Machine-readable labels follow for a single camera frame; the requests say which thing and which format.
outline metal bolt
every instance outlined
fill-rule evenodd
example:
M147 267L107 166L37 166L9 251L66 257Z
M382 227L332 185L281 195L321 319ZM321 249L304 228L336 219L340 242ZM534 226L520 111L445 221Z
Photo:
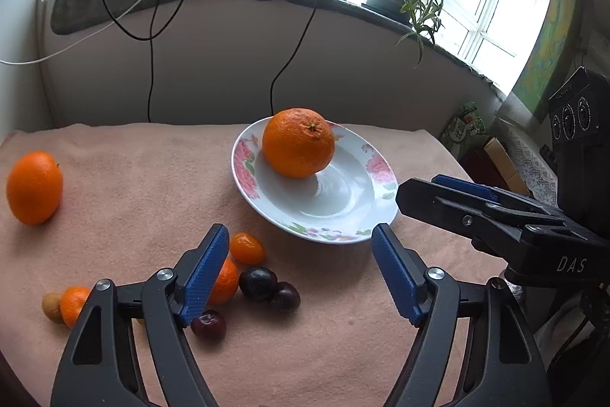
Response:
M443 279L445 272L441 268L430 268L428 270L428 276L432 279Z
M111 281L109 279L101 279L95 284L95 289L99 291L108 290L111 287Z
M166 279L171 279L174 276L174 272L171 269L161 269L157 272L157 279L161 281L165 281Z
M491 284L496 290L502 290L506 286L506 282L502 278L492 278Z

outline white floral plate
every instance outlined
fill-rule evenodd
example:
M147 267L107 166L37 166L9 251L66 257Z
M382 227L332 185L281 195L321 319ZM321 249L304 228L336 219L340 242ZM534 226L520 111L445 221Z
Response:
M357 243L398 212L398 182L381 154L362 137L328 122L335 137L331 163L302 180L277 173L261 151L269 118L246 128L231 152L233 178L244 198L276 226L307 240Z

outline pink flower pattern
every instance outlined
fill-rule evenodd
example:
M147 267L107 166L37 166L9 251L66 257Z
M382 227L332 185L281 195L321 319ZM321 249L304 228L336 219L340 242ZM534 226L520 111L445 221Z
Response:
M396 178L388 163L379 155L373 152L373 157L367 161L367 171L370 173L375 183L395 183Z
M258 184L254 178L254 153L248 148L248 144L244 139L237 142L235 153L233 154L233 168L237 182L242 187L243 191L250 199L258 199L260 195L256 191Z

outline pink tablecloth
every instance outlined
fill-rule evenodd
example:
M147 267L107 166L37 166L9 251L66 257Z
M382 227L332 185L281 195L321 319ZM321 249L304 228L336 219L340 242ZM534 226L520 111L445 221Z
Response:
M467 178L424 131L350 126L389 161L399 181L437 173ZM219 308L224 342L208 346L190 330L197 363L221 406L374 407L385 401L416 334L394 308L370 244L333 246L272 226L233 183L230 151L241 125L174 127L75 125L16 133L0 148L0 177L26 152L43 149L63 169L60 209L27 227L0 201L0 350L42 406L49 403L67 328L48 321L40 300L70 285L143 281L173 266L214 222L263 241L267 265L301 292L290 318L245 301L238 291ZM428 265L456 279L484 282L504 264L469 241L398 215L393 228ZM164 405L142 327L134 324L151 401ZM459 324L439 403L451 399L461 366L466 323Z

